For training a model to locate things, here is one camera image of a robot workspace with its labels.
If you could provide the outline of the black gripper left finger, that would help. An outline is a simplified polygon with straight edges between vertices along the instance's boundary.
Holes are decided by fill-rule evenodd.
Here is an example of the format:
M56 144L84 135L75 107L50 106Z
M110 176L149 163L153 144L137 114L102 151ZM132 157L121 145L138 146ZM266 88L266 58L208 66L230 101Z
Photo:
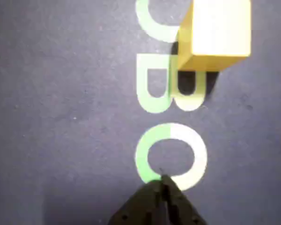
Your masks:
M110 218L110 225L168 225L169 186L163 180L139 188Z

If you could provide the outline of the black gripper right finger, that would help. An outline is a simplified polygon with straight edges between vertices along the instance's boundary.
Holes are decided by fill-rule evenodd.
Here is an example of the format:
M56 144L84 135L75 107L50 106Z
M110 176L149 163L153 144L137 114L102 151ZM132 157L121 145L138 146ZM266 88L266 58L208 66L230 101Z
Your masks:
M207 225L207 222L168 175L162 176L162 197L167 205L167 215L171 225Z

